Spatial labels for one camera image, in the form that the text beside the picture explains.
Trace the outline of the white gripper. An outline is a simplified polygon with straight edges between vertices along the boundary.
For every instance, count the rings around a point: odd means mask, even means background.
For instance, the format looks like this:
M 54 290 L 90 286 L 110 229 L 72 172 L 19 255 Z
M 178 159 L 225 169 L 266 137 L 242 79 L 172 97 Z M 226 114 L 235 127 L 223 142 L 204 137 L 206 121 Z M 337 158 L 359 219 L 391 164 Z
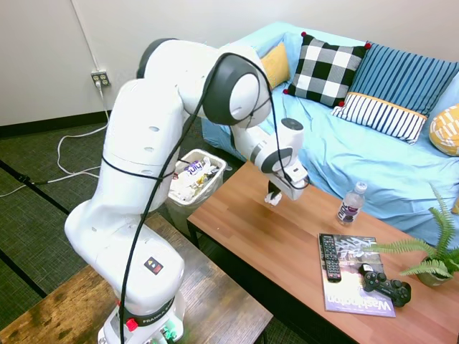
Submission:
M 309 184 L 308 172 L 303 165 L 291 165 L 269 175 L 268 193 L 270 201 L 280 201 L 282 195 L 298 200 Z

